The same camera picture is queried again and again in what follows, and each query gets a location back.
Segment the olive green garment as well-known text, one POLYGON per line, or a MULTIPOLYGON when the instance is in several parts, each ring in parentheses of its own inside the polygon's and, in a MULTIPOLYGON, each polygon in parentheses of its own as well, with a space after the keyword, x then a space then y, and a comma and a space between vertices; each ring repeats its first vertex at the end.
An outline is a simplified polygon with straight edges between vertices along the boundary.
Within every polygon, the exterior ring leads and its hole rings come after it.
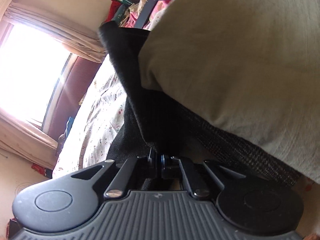
POLYGON ((319 0, 172 0, 142 86, 319 181, 319 0))

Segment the cherry print bed sheet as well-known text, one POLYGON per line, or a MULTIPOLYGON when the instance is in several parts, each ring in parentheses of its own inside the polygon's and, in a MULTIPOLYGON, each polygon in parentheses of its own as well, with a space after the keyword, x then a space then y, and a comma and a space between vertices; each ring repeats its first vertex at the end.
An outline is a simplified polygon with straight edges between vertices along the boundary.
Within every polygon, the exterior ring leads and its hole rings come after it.
POLYGON ((59 178, 107 159, 124 124, 126 92, 107 56, 90 84, 53 169, 59 178))

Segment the dark red headboard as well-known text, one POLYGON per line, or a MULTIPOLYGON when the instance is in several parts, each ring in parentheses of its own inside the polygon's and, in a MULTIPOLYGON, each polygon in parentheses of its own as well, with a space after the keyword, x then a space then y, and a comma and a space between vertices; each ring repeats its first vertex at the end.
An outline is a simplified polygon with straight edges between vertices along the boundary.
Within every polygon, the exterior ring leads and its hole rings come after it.
POLYGON ((101 64, 71 55, 58 78, 42 123, 42 131, 54 140, 64 133, 67 121, 75 117, 101 64))

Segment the black pants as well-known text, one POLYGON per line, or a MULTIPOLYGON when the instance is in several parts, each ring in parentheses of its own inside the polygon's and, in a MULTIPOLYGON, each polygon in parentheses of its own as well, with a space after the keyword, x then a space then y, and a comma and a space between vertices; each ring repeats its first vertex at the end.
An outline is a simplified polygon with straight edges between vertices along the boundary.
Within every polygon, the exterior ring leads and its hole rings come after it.
POLYGON ((108 159, 122 163, 155 150, 194 161, 213 159, 283 186, 299 180, 298 171, 258 146, 210 125, 167 94, 143 88, 138 55, 148 38, 147 30, 107 22, 98 34, 127 95, 124 124, 108 150, 108 159))

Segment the beige window curtain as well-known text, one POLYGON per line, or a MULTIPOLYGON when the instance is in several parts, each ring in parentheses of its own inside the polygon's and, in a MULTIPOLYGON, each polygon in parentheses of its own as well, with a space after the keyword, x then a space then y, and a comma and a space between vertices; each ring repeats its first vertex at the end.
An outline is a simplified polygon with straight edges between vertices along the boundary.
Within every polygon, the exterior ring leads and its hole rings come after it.
MULTIPOLYGON (((106 56, 97 34, 47 11, 12 2, 2 19, 40 29, 59 40, 71 53, 89 61, 101 63, 106 56)), ((52 170, 57 160, 56 148, 54 139, 1 103, 1 149, 52 170)))

